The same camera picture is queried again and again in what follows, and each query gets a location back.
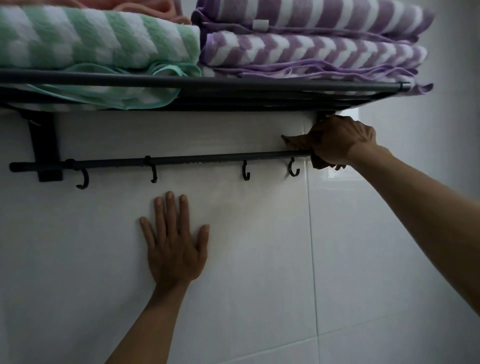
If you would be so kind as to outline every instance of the person's left arm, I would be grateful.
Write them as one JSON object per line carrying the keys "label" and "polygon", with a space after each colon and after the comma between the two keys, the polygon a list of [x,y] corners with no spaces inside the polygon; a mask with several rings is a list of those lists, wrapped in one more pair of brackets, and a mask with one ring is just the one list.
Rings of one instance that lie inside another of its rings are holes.
{"label": "person's left arm", "polygon": [[175,197],[166,196],[167,214],[161,197],[154,201],[156,230],[140,219],[148,245],[148,265],[156,283],[152,298],[106,364],[166,364],[173,329],[183,297],[207,260],[210,227],[202,226],[195,245],[190,234],[186,196],[180,196],[180,226],[177,229]]}

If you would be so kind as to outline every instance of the hand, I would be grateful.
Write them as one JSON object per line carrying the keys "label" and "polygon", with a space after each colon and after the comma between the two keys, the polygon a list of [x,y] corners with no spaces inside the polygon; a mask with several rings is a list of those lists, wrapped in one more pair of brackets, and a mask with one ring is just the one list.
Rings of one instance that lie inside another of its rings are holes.
{"label": "hand", "polygon": [[161,197],[154,200],[157,235],[146,218],[140,225],[148,245],[148,265],[153,279],[162,288],[171,288],[179,283],[190,284],[197,279],[207,260],[209,225],[203,225],[198,233],[197,245],[190,234],[190,216],[185,195],[180,196],[180,226],[177,227],[175,197],[166,195],[167,215]]}
{"label": "hand", "polygon": [[337,115],[316,124],[308,133],[308,143],[316,155],[335,165],[351,163],[354,145],[377,144],[376,132],[371,126]]}

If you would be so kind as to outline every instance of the shelf bracket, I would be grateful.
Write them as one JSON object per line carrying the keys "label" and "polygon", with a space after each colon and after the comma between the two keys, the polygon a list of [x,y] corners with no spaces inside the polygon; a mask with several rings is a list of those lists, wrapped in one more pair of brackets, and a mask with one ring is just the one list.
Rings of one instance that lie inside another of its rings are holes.
{"label": "shelf bracket", "polygon": [[[60,162],[54,113],[22,110],[20,115],[28,121],[35,162]],[[63,181],[63,172],[61,170],[39,171],[38,180],[40,182]]]}

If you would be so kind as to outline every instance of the stack of towels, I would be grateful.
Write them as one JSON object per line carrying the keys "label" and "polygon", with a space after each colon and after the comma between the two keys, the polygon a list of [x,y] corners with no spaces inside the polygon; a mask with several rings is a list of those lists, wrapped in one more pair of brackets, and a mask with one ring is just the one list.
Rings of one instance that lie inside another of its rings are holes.
{"label": "stack of towels", "polygon": [[434,13],[395,0],[198,0],[204,76],[410,82]]}
{"label": "stack of towels", "polygon": [[[179,3],[149,0],[0,0],[0,67],[201,76],[200,30]],[[40,111],[152,109],[178,89],[5,85],[81,104],[10,104]]]}

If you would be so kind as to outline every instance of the forearm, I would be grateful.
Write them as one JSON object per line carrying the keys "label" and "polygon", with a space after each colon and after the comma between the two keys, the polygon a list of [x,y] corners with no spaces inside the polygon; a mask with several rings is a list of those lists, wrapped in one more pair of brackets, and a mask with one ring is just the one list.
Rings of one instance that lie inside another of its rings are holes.
{"label": "forearm", "polygon": [[480,313],[480,206],[373,144],[351,165],[378,191],[420,248]]}
{"label": "forearm", "polygon": [[157,286],[127,335],[106,364],[165,364],[187,284]]}

